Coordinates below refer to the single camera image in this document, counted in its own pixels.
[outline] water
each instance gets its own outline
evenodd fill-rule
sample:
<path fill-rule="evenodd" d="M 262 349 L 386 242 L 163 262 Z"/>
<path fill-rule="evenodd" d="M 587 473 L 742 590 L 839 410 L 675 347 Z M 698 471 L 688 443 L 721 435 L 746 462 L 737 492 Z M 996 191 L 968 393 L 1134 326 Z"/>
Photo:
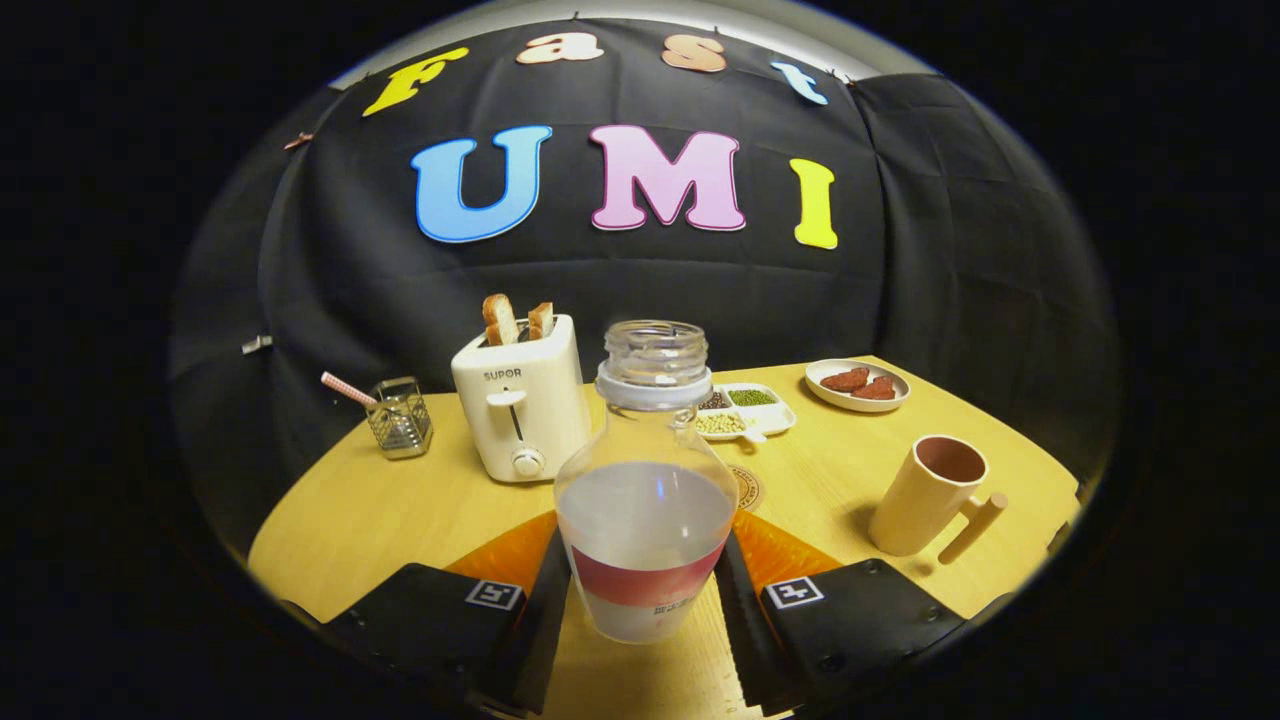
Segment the water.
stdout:
<path fill-rule="evenodd" d="M 662 462 L 591 470 L 564 491 L 557 511 L 591 620 L 630 643 L 680 628 L 733 518 L 731 498 L 709 479 Z"/>

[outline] white plate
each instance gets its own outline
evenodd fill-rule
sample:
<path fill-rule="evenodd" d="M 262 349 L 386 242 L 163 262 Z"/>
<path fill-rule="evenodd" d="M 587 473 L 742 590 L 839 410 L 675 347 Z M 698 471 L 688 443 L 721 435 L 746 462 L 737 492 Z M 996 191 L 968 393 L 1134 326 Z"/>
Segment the white plate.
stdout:
<path fill-rule="evenodd" d="M 778 393 L 769 389 L 768 386 L 762 386 L 759 383 L 724 383 L 722 386 L 716 386 L 713 388 L 719 392 L 724 401 L 728 402 L 728 407 L 717 407 L 716 410 L 699 410 L 698 415 L 737 415 L 741 418 L 742 423 L 746 424 L 749 430 L 755 430 L 762 436 L 776 436 L 781 432 L 786 432 L 796 424 L 796 414 L 791 410 L 791 406 L 778 397 Z M 730 397 L 730 391 L 735 389 L 758 389 L 773 398 L 769 405 L 737 405 L 733 398 Z M 742 437 L 745 432 L 737 433 L 704 433 L 699 430 L 700 436 L 707 439 L 733 439 Z M 753 442 L 760 442 L 763 438 L 754 439 Z"/>
<path fill-rule="evenodd" d="M 863 397 L 854 397 L 847 392 L 836 392 L 822 387 L 823 379 L 838 373 L 846 373 L 854 368 L 867 368 L 868 384 L 878 377 L 888 375 L 888 378 L 893 382 L 893 392 L 897 393 L 897 397 L 893 400 L 867 400 Z M 906 402 L 906 398 L 911 396 L 911 386 L 905 378 L 902 378 L 902 375 L 899 375 L 888 368 L 881 368 L 873 363 L 861 363 L 859 360 L 833 359 L 810 363 L 809 366 L 804 369 L 804 379 L 805 383 L 809 384 L 809 389 L 812 389 L 818 397 L 837 407 L 856 410 L 859 413 L 886 413 L 899 405 L 902 405 Z"/>

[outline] letter m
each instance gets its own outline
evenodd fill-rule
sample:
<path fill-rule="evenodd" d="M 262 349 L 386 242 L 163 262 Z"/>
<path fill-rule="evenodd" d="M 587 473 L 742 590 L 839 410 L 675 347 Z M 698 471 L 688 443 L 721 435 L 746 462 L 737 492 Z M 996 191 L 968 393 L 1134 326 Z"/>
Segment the letter m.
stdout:
<path fill-rule="evenodd" d="M 640 187 L 649 206 L 669 225 L 676 222 L 690 188 L 695 188 L 689 224 L 705 231 L 736 231 L 746 225 L 733 190 L 733 154 L 739 143 L 727 135 L 696 132 L 672 163 L 635 126 L 603 126 L 591 140 L 604 146 L 604 206 L 591 214 L 591 224 L 605 231 L 639 228 L 644 210 L 636 206 L 632 183 Z"/>

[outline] mug handle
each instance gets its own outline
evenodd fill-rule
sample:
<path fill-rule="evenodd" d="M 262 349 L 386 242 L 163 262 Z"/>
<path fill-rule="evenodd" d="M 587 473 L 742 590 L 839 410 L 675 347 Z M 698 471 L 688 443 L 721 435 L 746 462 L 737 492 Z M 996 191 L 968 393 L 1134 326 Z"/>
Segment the mug handle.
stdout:
<path fill-rule="evenodd" d="M 1009 507 L 1009 498 L 1004 493 L 991 493 L 987 502 L 979 502 L 970 495 L 960 506 L 960 514 L 969 519 L 969 524 L 960 530 L 951 544 L 938 553 L 938 562 L 950 565 L 956 557 L 960 557 L 960 553 L 969 550 L 969 546 L 996 521 L 996 518 L 1000 518 L 1005 507 Z"/>

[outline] green beans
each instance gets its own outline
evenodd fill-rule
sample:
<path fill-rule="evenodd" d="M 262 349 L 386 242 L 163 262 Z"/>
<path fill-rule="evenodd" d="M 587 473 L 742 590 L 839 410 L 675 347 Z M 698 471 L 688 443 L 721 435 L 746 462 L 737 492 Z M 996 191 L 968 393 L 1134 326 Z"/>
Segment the green beans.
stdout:
<path fill-rule="evenodd" d="M 758 389 L 731 389 L 728 396 L 739 405 L 773 405 L 776 402 L 768 393 Z"/>

